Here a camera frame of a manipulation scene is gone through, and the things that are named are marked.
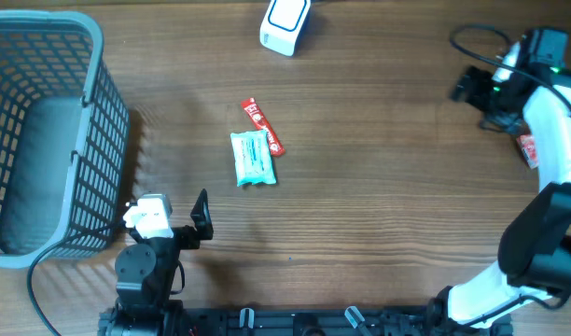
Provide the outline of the small red white packet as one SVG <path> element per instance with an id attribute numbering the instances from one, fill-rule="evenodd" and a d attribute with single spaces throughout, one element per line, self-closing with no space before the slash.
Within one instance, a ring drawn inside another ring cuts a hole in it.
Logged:
<path id="1" fill-rule="evenodd" d="M 538 167 L 535 138 L 531 134 L 522 134 L 516 138 L 517 145 L 530 169 Z"/>

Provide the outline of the teal tissue pack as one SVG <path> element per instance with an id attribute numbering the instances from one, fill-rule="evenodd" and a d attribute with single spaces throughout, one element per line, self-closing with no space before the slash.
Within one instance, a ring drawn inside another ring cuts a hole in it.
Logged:
<path id="1" fill-rule="evenodd" d="M 238 187 L 246 184 L 277 183 L 266 131 L 232 133 L 230 141 Z"/>

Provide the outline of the red stick packet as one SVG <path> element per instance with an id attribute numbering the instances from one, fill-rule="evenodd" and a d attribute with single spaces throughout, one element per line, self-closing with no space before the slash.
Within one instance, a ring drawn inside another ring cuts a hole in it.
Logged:
<path id="1" fill-rule="evenodd" d="M 267 132 L 270 153 L 274 157 L 279 157 L 284 155 L 286 153 L 286 150 L 281 141 L 279 140 L 279 138 L 277 137 L 277 134 L 275 133 L 269 121 L 267 120 L 266 116 L 258 106 L 257 101 L 253 97 L 247 98 L 241 101 L 241 108 L 251 119 L 251 121 L 258 130 L 264 130 Z"/>

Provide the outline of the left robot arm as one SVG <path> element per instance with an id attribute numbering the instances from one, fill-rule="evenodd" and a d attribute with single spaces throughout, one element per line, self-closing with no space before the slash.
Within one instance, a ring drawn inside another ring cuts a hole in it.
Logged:
<path id="1" fill-rule="evenodd" d="M 179 260 L 183 250 L 198 249 L 214 236 L 208 194 L 202 189 L 190 217 L 191 226 L 174 228 L 169 197 L 148 193 L 128 203 L 122 216 L 135 243 L 125 247 L 115 262 L 115 305 L 100 314 L 98 333 L 113 335 L 196 335 L 183 302 L 173 300 L 175 273 L 185 276 Z"/>

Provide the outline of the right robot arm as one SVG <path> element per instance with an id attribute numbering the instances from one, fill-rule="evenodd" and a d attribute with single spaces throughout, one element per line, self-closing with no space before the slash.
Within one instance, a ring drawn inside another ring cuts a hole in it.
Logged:
<path id="1" fill-rule="evenodd" d="M 535 303 L 557 311 L 571 298 L 571 70 L 568 34 L 536 27 L 513 42 L 486 24 L 464 24 L 451 46 L 494 66 L 469 66 L 450 93 L 482 113 L 480 128 L 532 136 L 539 192 L 504 231 L 493 264 L 445 287 L 405 320 L 424 335 L 508 335 L 512 312 Z"/>

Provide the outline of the white barcode scanner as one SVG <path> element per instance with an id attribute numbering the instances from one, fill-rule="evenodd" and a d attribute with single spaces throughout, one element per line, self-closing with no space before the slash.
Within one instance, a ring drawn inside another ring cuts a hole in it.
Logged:
<path id="1" fill-rule="evenodd" d="M 271 0 L 259 28 L 259 42 L 287 57 L 294 55 L 311 0 Z"/>

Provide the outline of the grey plastic shopping basket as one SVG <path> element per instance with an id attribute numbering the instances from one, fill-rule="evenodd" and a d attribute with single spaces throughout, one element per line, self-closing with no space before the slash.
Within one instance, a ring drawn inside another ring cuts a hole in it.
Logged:
<path id="1" fill-rule="evenodd" d="M 85 14 L 0 10 L 0 268 L 112 240 L 130 117 L 103 54 Z"/>

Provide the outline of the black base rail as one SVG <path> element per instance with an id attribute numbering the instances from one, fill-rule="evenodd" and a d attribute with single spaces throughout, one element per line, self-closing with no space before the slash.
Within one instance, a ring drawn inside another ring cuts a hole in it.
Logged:
<path id="1" fill-rule="evenodd" d="M 343 310 L 271 311 L 244 308 L 183 310 L 179 313 L 130 317 L 118 308 L 100 314 L 99 335 L 445 335 L 425 327 L 421 306 L 362 309 L 356 327 Z"/>

